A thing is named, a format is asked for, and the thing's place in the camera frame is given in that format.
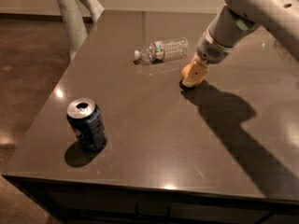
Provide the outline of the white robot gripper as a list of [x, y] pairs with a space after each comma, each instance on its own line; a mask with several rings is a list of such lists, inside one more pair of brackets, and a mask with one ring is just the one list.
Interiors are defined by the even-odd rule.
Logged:
[[216, 42], [209, 31], [203, 32], [197, 44], [197, 54], [193, 56], [189, 63], [191, 67], [182, 84], [191, 88], [197, 80], [205, 79], [209, 71], [208, 63], [221, 63], [232, 50], [232, 48], [227, 48]]

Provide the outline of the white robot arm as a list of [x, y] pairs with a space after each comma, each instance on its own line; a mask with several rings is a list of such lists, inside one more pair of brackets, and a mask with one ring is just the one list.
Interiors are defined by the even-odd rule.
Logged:
[[209, 66], [221, 63], [235, 45], [258, 27], [265, 28], [295, 60], [299, 60], [299, 2], [297, 0], [224, 0], [221, 12], [203, 32], [181, 84], [201, 83]]

